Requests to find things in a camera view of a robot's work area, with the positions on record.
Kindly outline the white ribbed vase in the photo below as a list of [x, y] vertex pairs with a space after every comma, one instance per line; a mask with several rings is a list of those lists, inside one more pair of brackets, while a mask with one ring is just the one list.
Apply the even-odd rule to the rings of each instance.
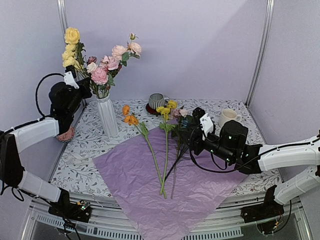
[[104, 133], [108, 137], [118, 135], [118, 125], [112, 100], [109, 96], [97, 98], [97, 110]]

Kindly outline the pale yellow rose stem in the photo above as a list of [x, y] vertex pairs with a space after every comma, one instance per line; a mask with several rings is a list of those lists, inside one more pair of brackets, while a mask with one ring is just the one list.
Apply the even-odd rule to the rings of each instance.
[[77, 28], [68, 27], [65, 31], [65, 50], [62, 54], [62, 66], [66, 68], [72, 65], [75, 68], [76, 76], [79, 75], [83, 79], [90, 78], [91, 74], [87, 73], [87, 62], [82, 52], [85, 52], [85, 45], [80, 42], [80, 32]]

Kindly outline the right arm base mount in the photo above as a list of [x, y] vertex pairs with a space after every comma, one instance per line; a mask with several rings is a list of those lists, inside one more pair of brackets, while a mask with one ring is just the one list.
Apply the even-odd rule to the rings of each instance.
[[280, 216], [284, 212], [283, 205], [278, 204], [275, 201], [270, 201], [243, 207], [240, 216], [245, 223], [251, 223]]

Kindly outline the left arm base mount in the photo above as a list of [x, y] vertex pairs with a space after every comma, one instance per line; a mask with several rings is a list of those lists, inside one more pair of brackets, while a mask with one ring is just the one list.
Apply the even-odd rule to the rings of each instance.
[[92, 208], [90, 203], [80, 200], [72, 203], [69, 200], [51, 202], [48, 213], [68, 220], [88, 223], [91, 217]]

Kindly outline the dusty red white flower stem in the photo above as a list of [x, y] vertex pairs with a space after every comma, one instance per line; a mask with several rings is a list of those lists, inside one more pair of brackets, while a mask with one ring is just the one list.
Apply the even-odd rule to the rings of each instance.
[[98, 59], [95, 56], [90, 56], [88, 58], [87, 67], [86, 67], [86, 71], [88, 74], [92, 74], [99, 67], [99, 65], [97, 64], [97, 60]]

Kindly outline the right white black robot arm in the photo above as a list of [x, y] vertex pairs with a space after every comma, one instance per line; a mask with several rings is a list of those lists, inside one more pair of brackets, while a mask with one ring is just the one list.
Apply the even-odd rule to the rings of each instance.
[[249, 145], [246, 143], [248, 128], [234, 120], [226, 122], [219, 135], [215, 135], [215, 125], [210, 119], [203, 119], [199, 124], [189, 123], [186, 128], [190, 157], [194, 164], [197, 163], [195, 156], [207, 151], [212, 158], [218, 157], [227, 166], [232, 166], [233, 171], [246, 175], [285, 167], [307, 167], [271, 191], [271, 198], [258, 208], [262, 218], [274, 214], [278, 204], [284, 205], [320, 185], [319, 135], [282, 145]]

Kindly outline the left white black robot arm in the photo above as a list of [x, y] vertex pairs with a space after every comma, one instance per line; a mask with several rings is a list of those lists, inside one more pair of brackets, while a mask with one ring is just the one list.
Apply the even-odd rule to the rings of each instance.
[[74, 205], [62, 198], [62, 189], [25, 170], [20, 153], [69, 130], [82, 100], [92, 96], [90, 79], [75, 81], [73, 77], [65, 76], [64, 81], [51, 87], [48, 96], [51, 101], [48, 116], [0, 133], [0, 179], [3, 188], [19, 189], [55, 203], [55, 209], [63, 217], [70, 217], [75, 211]]

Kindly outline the white printed ribbon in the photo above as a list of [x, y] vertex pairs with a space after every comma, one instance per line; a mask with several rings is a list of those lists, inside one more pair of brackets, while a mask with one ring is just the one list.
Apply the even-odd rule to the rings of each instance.
[[89, 155], [81, 156], [76, 152], [71, 152], [68, 155], [68, 161], [75, 166], [87, 165], [93, 162], [93, 159]]

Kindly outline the purple wrapping paper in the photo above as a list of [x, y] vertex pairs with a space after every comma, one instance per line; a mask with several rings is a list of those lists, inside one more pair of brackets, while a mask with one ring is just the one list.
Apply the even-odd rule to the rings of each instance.
[[[166, 140], [159, 128], [149, 132], [160, 174], [164, 171]], [[176, 142], [168, 138], [168, 164], [176, 159]], [[193, 163], [185, 154], [177, 165], [173, 199], [171, 173], [161, 184], [152, 153], [143, 136], [128, 139], [93, 162], [124, 214], [145, 240], [179, 240], [207, 218], [246, 178], [237, 171], [218, 173], [215, 160], [203, 151]]]

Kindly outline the peach pink rose stem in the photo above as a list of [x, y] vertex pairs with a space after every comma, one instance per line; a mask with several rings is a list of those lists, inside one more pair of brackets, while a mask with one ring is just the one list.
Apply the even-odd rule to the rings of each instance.
[[109, 74], [108, 85], [115, 87], [115, 77], [121, 71], [122, 67], [126, 67], [130, 58], [140, 59], [142, 47], [136, 40], [139, 37], [131, 32], [126, 45], [115, 45], [111, 50], [111, 56], [107, 60], [107, 70]]

